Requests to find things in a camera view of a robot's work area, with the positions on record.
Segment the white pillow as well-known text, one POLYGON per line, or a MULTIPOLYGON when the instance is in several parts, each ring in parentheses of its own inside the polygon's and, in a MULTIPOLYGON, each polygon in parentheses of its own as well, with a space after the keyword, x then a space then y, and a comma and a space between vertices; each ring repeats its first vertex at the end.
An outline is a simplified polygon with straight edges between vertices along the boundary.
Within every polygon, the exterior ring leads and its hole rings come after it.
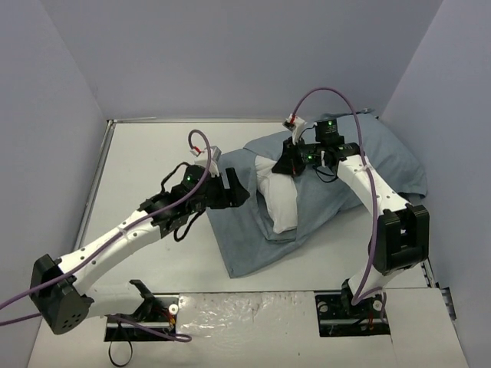
POLYGON ((298 226, 298 193, 291 176, 272 171, 276 163, 263 156, 255 158, 258 190, 264 197, 273 232, 281 234, 298 226))

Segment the blue patterned pillowcase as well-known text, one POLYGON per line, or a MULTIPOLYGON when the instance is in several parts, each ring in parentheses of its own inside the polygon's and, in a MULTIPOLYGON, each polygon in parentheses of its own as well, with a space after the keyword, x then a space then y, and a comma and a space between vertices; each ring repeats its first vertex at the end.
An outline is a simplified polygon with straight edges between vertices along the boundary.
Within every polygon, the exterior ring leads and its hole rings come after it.
MULTIPOLYGON (((347 143, 363 141, 371 165, 397 193, 427 195, 427 176, 412 152, 376 117, 369 113, 337 116, 339 133, 347 143)), ((282 131, 248 142, 243 148, 224 153, 220 170, 233 168, 249 199, 238 208, 209 210, 223 262, 231 278, 258 271, 300 248, 306 240, 338 212, 361 204, 360 199, 341 180, 324 183, 313 169, 298 178, 288 177, 294 189, 273 184, 273 192, 289 208, 297 209, 296 228, 279 234, 273 230, 263 195, 257 184, 255 159, 278 160, 282 143, 289 137, 282 131)))

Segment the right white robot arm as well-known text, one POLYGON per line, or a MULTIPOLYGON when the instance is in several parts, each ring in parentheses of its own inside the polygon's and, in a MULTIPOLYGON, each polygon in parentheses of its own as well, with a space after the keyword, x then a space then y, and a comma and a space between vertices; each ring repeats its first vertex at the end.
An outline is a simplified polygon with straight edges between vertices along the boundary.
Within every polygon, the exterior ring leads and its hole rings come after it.
POLYGON ((303 120, 291 116, 283 125, 292 135, 284 140, 272 171, 295 178, 307 166, 328 168, 372 216, 367 264, 341 288, 342 311, 356 317, 367 309, 367 299, 382 293, 395 276, 427 260, 429 212, 397 194, 370 164, 362 142, 345 142, 335 119, 315 123, 313 143, 303 140, 303 120))

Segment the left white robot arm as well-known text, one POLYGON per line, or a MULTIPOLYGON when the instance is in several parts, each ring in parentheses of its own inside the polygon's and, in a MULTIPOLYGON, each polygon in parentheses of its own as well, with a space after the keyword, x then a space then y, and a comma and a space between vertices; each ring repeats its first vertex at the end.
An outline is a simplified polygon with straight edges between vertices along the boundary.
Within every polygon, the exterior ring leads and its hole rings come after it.
POLYGON ((207 209, 237 208, 248 199, 233 168, 224 176, 211 176, 202 166, 187 165, 181 183, 146 199, 105 235, 60 258, 40 257, 33 266, 31 300, 56 335, 91 317, 119 314, 146 320, 165 306, 142 281, 107 290, 96 282, 140 249, 190 226, 207 209))

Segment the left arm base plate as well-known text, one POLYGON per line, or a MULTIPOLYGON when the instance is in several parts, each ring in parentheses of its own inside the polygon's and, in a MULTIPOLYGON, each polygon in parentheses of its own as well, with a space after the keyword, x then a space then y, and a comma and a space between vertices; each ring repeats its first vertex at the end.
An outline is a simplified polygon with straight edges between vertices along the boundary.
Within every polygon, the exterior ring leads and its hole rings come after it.
MULTIPOLYGON (((178 294, 158 294, 151 307, 144 307, 122 318, 131 320, 161 334, 175 334, 177 314, 179 313, 178 294)), ((147 333, 135 326, 108 318, 104 333, 104 342, 167 342, 169 339, 147 333)))

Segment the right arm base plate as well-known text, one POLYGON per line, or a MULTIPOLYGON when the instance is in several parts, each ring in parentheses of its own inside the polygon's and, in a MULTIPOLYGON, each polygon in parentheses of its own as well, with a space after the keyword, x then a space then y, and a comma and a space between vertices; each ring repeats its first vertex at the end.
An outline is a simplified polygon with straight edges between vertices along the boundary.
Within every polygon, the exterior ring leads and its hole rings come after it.
POLYGON ((387 315, 381 310, 381 296, 362 300, 353 306, 341 291, 315 294, 320 337, 389 336, 387 315))

